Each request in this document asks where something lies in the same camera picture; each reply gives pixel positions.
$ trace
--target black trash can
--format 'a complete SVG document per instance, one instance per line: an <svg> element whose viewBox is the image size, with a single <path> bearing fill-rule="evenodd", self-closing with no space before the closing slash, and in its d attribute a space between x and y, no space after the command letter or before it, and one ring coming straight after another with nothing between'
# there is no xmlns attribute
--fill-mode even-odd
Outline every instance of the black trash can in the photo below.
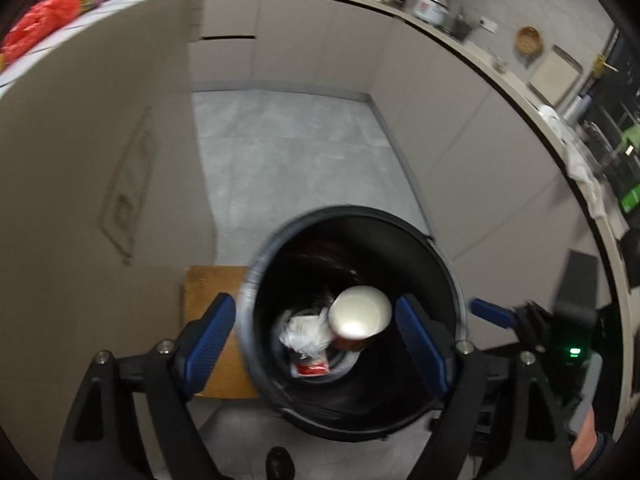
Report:
<svg viewBox="0 0 640 480"><path fill-rule="evenodd" d="M392 304L413 294L453 336L465 336L464 304L450 267L433 239L407 222L377 209L334 206L276 232L241 287L242 354L272 408L307 433L344 442L390 435L434 405L393 321L337 379L292 378L277 337L283 313L353 285L375 286Z"/></svg>

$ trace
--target red plastic bag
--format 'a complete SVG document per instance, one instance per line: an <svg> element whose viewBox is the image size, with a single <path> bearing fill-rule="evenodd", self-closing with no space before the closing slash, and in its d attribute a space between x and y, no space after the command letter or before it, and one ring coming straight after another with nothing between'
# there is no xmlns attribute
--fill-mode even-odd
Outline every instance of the red plastic bag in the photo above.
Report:
<svg viewBox="0 0 640 480"><path fill-rule="evenodd" d="M2 53L11 64L49 34L80 14L80 0L42 0L21 17L2 40Z"/></svg>

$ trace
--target rice cooker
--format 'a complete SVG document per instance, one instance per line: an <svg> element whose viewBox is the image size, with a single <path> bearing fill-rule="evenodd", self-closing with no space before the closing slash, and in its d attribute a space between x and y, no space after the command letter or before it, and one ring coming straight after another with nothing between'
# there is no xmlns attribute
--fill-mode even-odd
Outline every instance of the rice cooker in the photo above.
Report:
<svg viewBox="0 0 640 480"><path fill-rule="evenodd" d="M418 0L415 3L414 16L431 25L442 25L448 13L447 0Z"/></svg>

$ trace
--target metal bolt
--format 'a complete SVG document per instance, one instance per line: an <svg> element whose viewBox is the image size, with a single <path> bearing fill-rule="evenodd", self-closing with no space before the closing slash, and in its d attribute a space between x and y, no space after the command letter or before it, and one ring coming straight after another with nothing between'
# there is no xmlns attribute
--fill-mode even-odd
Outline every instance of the metal bolt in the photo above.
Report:
<svg viewBox="0 0 640 480"><path fill-rule="evenodd" d="M95 356L94 361L99 365L105 364L111 358L111 352L108 350L100 350Z"/></svg>
<svg viewBox="0 0 640 480"><path fill-rule="evenodd" d="M456 343L456 348L461 354L469 355L473 352L476 347L471 341L467 341L466 339L461 339Z"/></svg>
<svg viewBox="0 0 640 480"><path fill-rule="evenodd" d="M536 362L536 356L533 355L531 352L524 351L523 353L520 354L520 360L524 364L529 366Z"/></svg>
<svg viewBox="0 0 640 480"><path fill-rule="evenodd" d="M161 354L170 354L175 348L175 343L170 339L163 339L156 345L156 350Z"/></svg>

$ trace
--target blue gripper pad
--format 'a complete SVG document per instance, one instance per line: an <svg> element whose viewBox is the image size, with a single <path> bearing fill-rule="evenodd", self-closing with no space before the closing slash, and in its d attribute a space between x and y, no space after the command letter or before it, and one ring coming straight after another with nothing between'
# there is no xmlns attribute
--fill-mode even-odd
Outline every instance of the blue gripper pad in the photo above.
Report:
<svg viewBox="0 0 640 480"><path fill-rule="evenodd" d="M489 303L480 298L469 300L469 310L474 316L481 317L489 323L501 328L513 328L516 326L516 317L513 312L502 306Z"/></svg>
<svg viewBox="0 0 640 480"><path fill-rule="evenodd" d="M204 316L182 330L176 341L175 366L187 399L204 389L235 322L236 302L228 294L219 294Z"/></svg>
<svg viewBox="0 0 640 480"><path fill-rule="evenodd" d="M455 375L452 335L410 294L396 302L396 325L424 388L439 399L446 396Z"/></svg>

